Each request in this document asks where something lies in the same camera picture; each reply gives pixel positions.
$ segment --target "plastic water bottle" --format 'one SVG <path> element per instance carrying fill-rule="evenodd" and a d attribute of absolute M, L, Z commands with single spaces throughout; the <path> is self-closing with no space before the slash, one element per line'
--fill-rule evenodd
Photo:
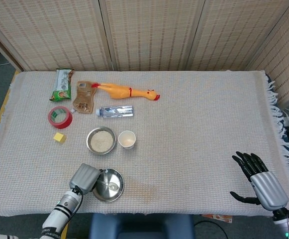
<path fill-rule="evenodd" d="M 108 106 L 96 109 L 96 115 L 103 118 L 133 116 L 133 106 Z"/>

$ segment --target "woven panel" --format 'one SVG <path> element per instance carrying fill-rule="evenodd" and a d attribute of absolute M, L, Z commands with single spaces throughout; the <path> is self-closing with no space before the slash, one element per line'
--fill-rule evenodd
<path fill-rule="evenodd" d="M 108 70 L 90 0 L 0 0 L 0 31 L 25 70 Z"/>
<path fill-rule="evenodd" d="M 243 70 L 289 0 L 207 1 L 188 70 Z"/>
<path fill-rule="evenodd" d="M 201 2 L 107 0 L 118 70 L 181 70 Z"/>
<path fill-rule="evenodd" d="M 265 69 L 276 81 L 275 90 L 281 107 L 289 104 L 289 11 L 267 38 L 249 69 Z"/>

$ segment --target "white cup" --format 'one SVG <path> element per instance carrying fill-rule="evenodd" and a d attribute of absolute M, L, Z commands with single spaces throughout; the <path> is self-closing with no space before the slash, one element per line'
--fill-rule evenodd
<path fill-rule="evenodd" d="M 134 147 L 136 137 L 132 131 L 124 131 L 118 137 L 119 144 L 125 149 L 132 149 Z"/>

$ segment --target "green snack package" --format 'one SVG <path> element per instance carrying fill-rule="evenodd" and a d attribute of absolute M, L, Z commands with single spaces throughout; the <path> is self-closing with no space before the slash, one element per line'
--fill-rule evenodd
<path fill-rule="evenodd" d="M 74 70 L 62 69 L 56 71 L 56 81 L 54 84 L 53 94 L 50 97 L 51 101 L 61 101 L 62 99 L 70 99 L 70 82 Z"/>

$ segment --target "red tape roll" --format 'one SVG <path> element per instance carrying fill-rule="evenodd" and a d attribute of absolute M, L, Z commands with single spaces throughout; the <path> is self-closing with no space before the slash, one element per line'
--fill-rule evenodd
<path fill-rule="evenodd" d="M 66 107 L 57 106 L 49 112 L 48 121 L 53 127 L 66 128 L 73 121 L 73 115 Z"/>

